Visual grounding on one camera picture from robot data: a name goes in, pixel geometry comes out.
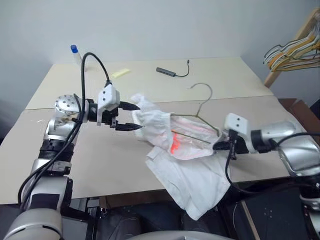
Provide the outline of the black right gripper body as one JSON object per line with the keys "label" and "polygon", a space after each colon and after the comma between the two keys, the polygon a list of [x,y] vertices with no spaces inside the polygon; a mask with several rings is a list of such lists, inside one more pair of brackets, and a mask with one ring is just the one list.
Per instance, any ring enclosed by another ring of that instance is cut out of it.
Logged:
{"label": "black right gripper body", "polygon": [[249,153],[245,140],[240,136],[234,139],[234,141],[229,139],[226,142],[226,149],[230,150],[232,154],[248,154]]}

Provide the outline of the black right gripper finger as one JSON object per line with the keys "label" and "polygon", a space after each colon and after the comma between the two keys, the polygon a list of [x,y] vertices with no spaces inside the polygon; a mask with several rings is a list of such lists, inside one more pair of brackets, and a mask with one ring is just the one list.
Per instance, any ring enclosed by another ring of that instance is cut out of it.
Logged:
{"label": "black right gripper finger", "polygon": [[212,149],[214,151],[227,151],[228,150],[228,142],[227,141],[219,141],[216,142],[213,146]]}

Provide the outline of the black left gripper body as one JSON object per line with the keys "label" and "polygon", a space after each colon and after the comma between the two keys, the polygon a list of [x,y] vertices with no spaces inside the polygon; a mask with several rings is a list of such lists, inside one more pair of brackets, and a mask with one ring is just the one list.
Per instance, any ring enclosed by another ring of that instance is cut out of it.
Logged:
{"label": "black left gripper body", "polygon": [[110,128],[113,128],[115,130],[119,130],[118,121],[116,119],[118,115],[119,111],[117,107],[111,111],[104,110],[102,113],[101,123],[109,125]]}

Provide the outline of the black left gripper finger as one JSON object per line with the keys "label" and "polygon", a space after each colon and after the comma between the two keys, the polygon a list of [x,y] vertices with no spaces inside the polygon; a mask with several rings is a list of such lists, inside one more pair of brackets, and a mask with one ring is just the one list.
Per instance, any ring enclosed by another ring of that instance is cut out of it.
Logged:
{"label": "black left gripper finger", "polygon": [[125,124],[120,124],[117,123],[115,125],[115,130],[116,131],[123,131],[123,132],[130,132],[130,131],[135,131],[141,129],[142,126],[136,123],[125,123]]}
{"label": "black left gripper finger", "polygon": [[118,108],[125,110],[125,111],[137,111],[140,110],[140,108],[133,104],[133,103],[129,103],[129,102],[125,102],[125,101],[120,101]]}

